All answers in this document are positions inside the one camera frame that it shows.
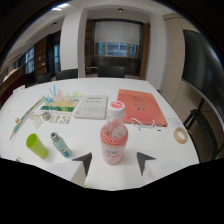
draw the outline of table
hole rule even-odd
[[[15,127],[15,118],[33,106],[49,88],[65,92],[81,92],[82,95],[107,95],[108,102],[116,100],[119,89],[152,93],[160,106],[168,126],[153,129],[141,129],[126,124],[129,138],[122,161],[114,166],[107,164],[102,157],[100,130],[106,120],[74,119],[69,125],[44,123],[35,129],[28,119],[16,135],[13,143],[9,136]],[[136,154],[152,156],[158,160],[178,162],[182,167],[199,163],[194,145],[189,138],[185,144],[178,143],[174,137],[171,119],[178,116],[165,99],[147,81],[116,78],[80,78],[39,84],[13,94],[0,112],[0,154],[2,158],[15,161],[22,158],[23,163],[46,169],[50,164],[71,161],[71,159],[92,153],[92,161],[85,185],[88,188],[103,190],[123,190],[139,188],[146,184],[141,175]],[[52,144],[50,134],[56,131],[66,141],[73,152],[72,158],[64,158]],[[39,158],[26,147],[26,139],[36,133],[48,149],[44,159]]]

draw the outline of pink bottle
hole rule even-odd
[[[107,123],[100,132],[103,158],[111,165],[121,161],[128,140],[128,129],[123,123],[124,114],[124,103],[111,102],[107,109]]]

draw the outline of plastic cup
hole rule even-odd
[[[26,140],[26,146],[40,158],[47,156],[47,149],[36,134],[31,134]]]

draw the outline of glass bottle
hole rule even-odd
[[[103,158],[111,165],[121,161],[128,140],[128,129],[123,123],[124,114],[124,103],[111,102],[107,109],[107,123],[100,132]]]
[[[64,139],[58,135],[57,132],[51,133],[51,139],[53,140],[53,144],[55,148],[65,157],[69,158],[72,155],[72,152],[66,145]]]

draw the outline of book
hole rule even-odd
[[[134,118],[144,125],[155,124],[158,127],[166,127],[166,119],[151,93],[119,89],[117,101],[125,104],[124,123],[138,124]]]
[[[74,118],[105,119],[107,109],[106,95],[86,95],[73,113]]]

